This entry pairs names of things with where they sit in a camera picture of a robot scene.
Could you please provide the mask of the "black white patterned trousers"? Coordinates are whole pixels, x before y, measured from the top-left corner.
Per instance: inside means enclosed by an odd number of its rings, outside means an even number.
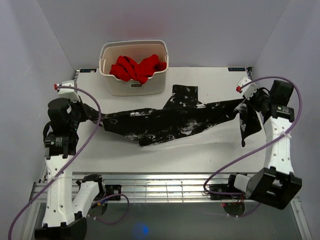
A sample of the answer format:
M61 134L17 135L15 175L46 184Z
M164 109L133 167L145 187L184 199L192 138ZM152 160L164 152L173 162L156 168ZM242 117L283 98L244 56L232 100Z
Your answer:
M88 119L105 131L118 134L139 145L157 145L202 133L239 117L241 145L262 126L256 111L244 99L211 103L198 100L198 87L175 84L162 109L142 108L99 114L85 104Z

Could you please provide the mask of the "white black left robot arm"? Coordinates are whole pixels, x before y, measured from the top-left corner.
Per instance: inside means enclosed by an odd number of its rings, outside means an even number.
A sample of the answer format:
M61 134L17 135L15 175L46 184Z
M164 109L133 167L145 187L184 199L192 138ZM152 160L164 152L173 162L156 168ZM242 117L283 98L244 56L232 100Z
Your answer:
M72 162L79 155L77 134L88 120L81 100L57 98L48 103L50 121L43 129L48 188L42 226L34 231L37 240L83 240L87 235L87 214L94 200L106 195L98 174L85 176L72 197Z

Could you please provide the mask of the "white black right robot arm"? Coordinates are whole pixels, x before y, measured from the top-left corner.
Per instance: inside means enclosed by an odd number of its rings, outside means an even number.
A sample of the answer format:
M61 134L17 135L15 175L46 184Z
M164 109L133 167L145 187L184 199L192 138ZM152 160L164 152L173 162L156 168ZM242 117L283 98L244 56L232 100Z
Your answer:
M253 176L230 175L226 194L232 199L244 194L249 200L283 210L302 187L302 179L295 176L291 163L291 129L297 117L288 103L294 86L274 80L271 89L264 92L244 77L236 90L261 113L267 147L263 168Z

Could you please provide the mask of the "red crumpled garment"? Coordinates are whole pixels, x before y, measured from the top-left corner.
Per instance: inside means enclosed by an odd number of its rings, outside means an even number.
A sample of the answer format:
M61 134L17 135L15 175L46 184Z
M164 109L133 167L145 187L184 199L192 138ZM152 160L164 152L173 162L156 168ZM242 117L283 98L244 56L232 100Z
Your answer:
M124 82L134 80L144 85L156 72L164 71L167 63L160 61L156 54L137 63L128 56L119 56L116 63L111 66L110 75Z

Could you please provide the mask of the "cream perforated plastic basket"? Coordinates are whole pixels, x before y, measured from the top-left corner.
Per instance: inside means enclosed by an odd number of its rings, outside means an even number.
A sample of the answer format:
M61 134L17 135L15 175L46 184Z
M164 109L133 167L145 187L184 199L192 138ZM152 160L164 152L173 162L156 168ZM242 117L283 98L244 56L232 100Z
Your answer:
M123 81L109 74L119 56L130 57L139 64L153 54L157 55L160 61L169 63L167 45L159 39L117 41L103 45L99 56L99 72L104 77L109 93L122 97L163 93L166 87L168 66L162 71L155 72L144 84L133 79Z

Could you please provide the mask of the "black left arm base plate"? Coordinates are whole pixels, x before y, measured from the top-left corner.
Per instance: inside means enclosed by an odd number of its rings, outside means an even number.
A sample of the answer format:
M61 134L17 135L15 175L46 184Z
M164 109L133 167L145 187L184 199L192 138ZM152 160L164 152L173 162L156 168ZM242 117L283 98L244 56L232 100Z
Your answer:
M116 195L111 197L109 201L119 201L121 199L121 196L117 196L122 193L122 186L120 184L105 184L104 189L104 197Z

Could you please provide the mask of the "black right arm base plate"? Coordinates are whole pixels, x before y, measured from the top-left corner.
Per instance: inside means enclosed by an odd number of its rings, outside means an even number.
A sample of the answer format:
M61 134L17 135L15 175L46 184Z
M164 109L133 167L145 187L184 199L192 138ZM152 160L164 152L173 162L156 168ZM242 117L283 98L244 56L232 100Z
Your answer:
M218 192L218 194L210 194L211 200L241 200L243 193L233 186L229 186L226 183L210 184L208 189L212 192Z

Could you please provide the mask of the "aluminium rail frame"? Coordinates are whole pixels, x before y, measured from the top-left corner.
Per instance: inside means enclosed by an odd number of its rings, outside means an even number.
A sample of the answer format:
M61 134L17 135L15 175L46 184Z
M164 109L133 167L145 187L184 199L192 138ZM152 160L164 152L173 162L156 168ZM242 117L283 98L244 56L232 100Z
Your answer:
M76 181L85 175L92 174L74 172L72 176L72 199L79 191ZM151 203L208 203L222 202L211 200L204 193L203 184L210 174L124 174L98 173L106 185L121 185L121 193L129 198L132 204ZM227 184L230 173L214 176L209 184ZM34 197L47 184L47 176L33 184L31 197Z

